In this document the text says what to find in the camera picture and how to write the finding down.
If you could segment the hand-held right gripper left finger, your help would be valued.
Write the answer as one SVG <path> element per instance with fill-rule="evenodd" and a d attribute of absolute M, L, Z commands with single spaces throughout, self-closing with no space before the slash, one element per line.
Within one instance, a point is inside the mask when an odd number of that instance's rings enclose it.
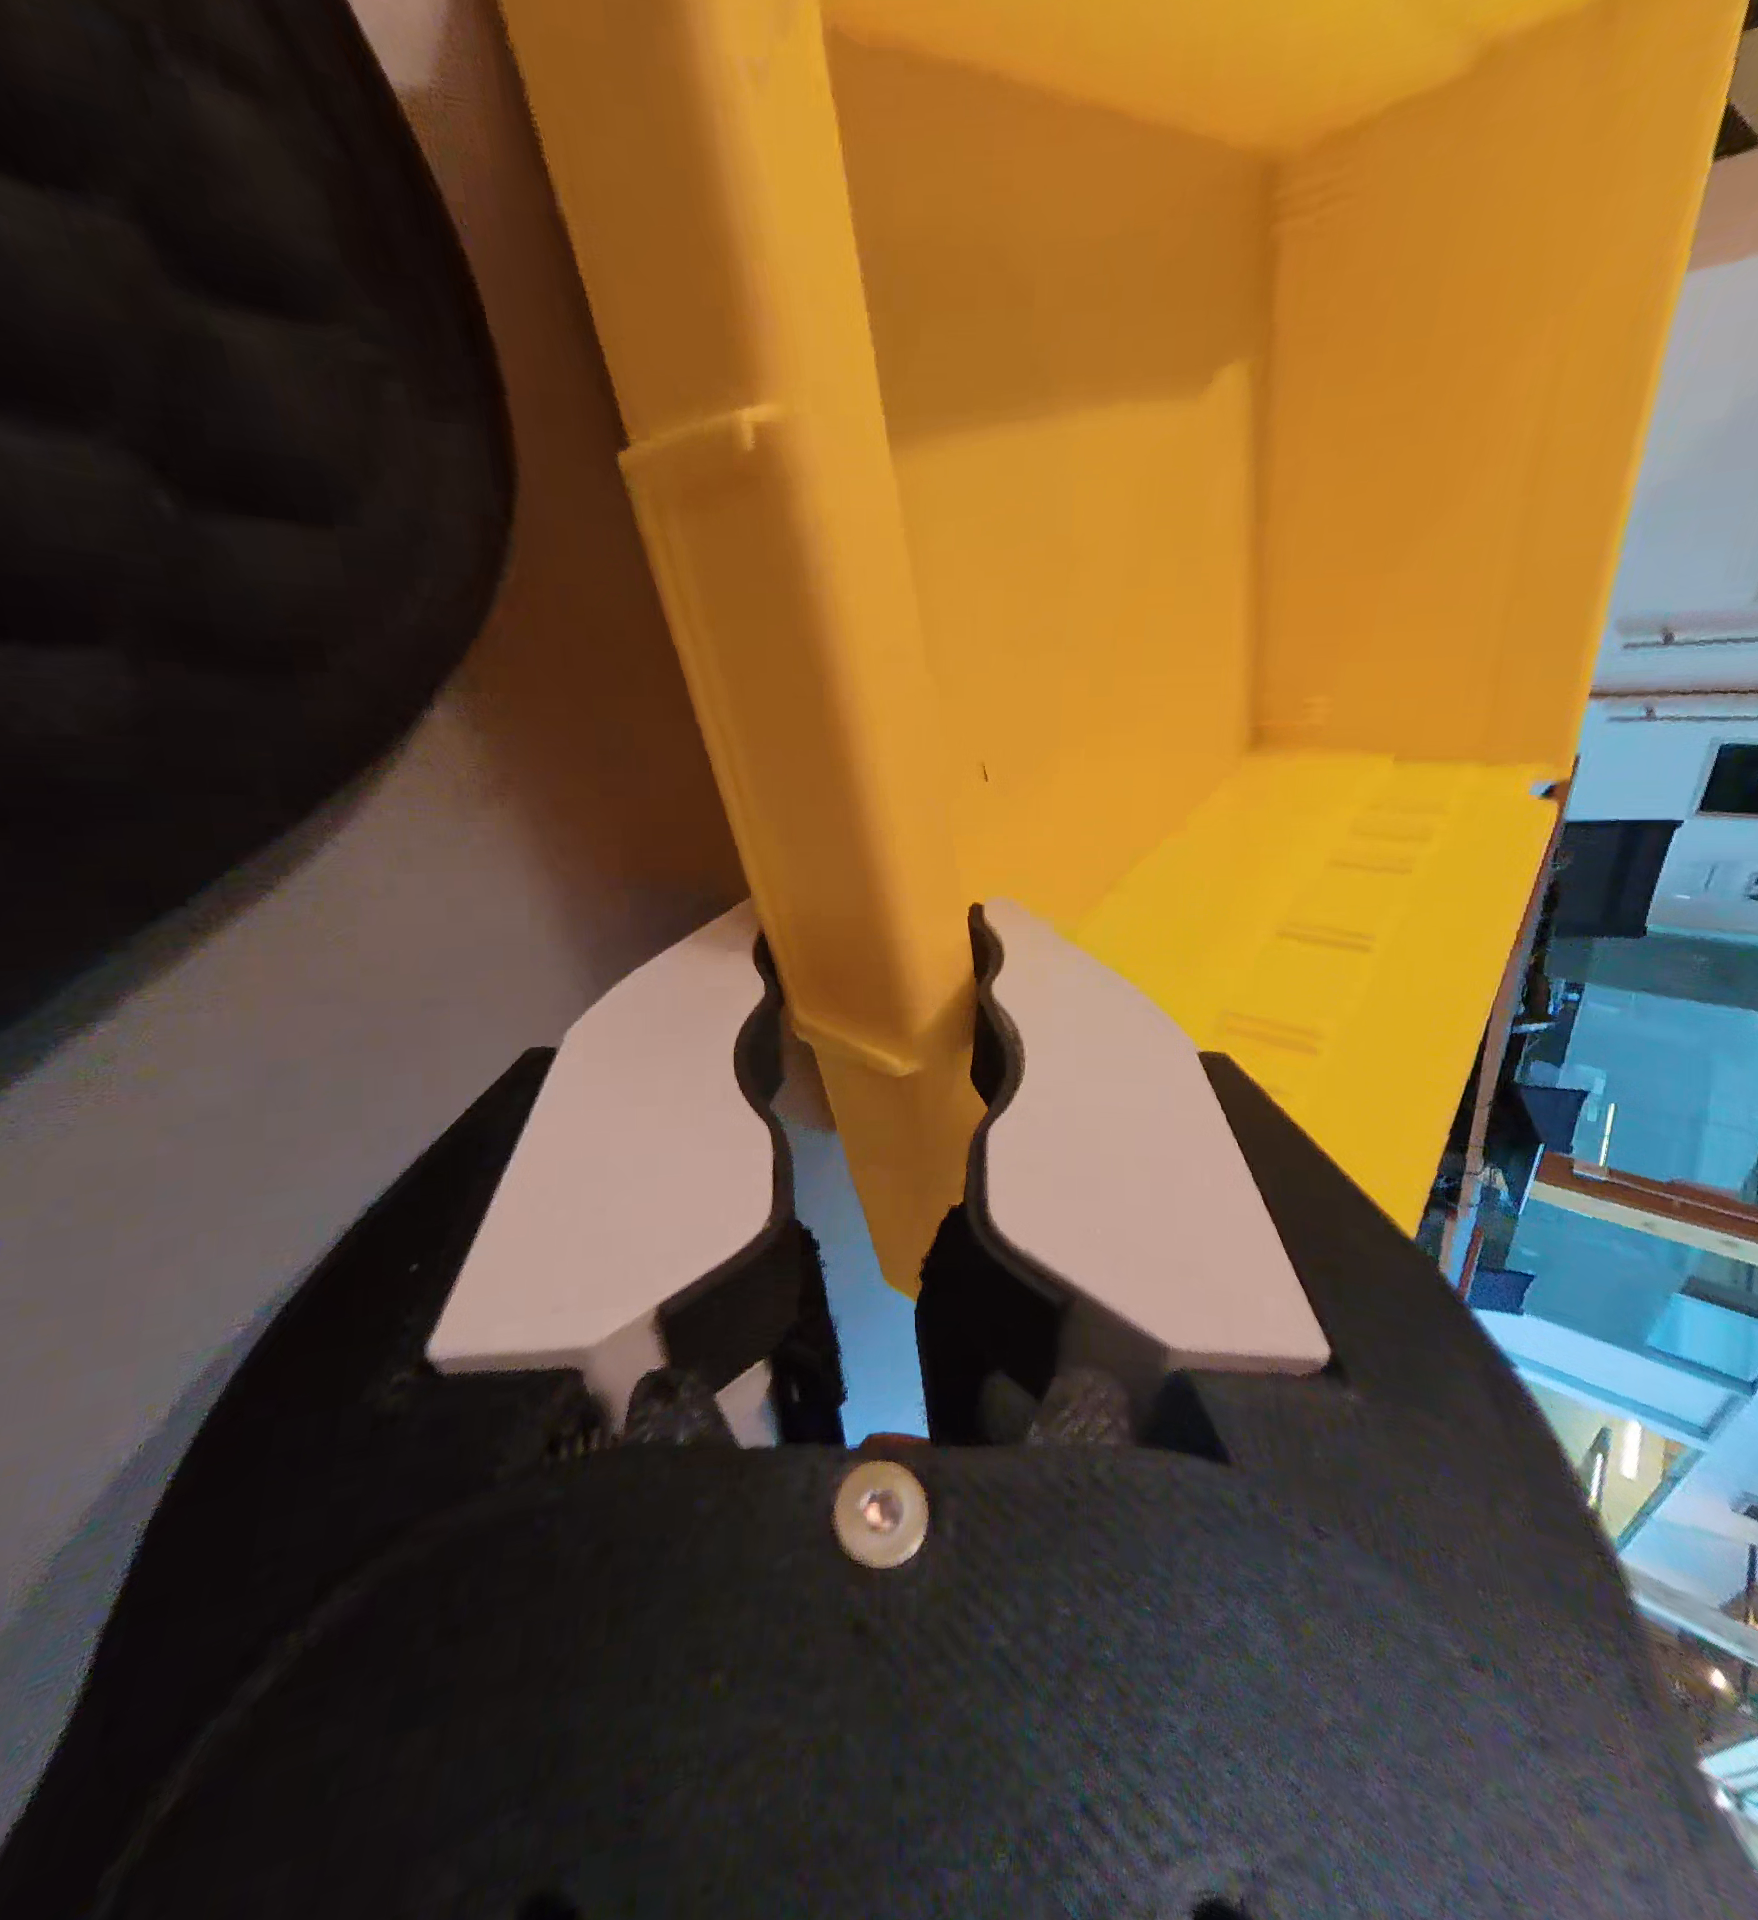
<path fill-rule="evenodd" d="M 736 906 L 568 1028 L 428 1339 L 434 1370 L 574 1370 L 621 1424 L 672 1367 L 733 1424 L 771 1421 L 800 1284 L 777 1273 L 796 1213 L 761 945 Z"/>

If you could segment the yellow plastic bin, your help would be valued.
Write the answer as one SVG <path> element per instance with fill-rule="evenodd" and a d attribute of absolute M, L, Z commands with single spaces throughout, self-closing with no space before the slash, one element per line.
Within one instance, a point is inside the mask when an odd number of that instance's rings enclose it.
<path fill-rule="evenodd" d="M 973 904 L 1413 1228 L 1574 765 L 1746 3 L 502 3 L 885 1278 Z"/>

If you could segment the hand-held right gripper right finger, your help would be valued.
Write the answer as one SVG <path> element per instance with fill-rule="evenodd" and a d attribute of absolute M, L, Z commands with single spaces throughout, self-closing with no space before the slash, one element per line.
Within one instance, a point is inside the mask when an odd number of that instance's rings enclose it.
<path fill-rule="evenodd" d="M 1304 1380 L 1331 1343 L 1198 1044 L 1151 997 L 1010 900 L 972 911 L 965 1219 L 1006 1307 L 987 1373 L 1043 1397 L 1114 1380 L 1144 1418 L 1179 1372 Z"/>

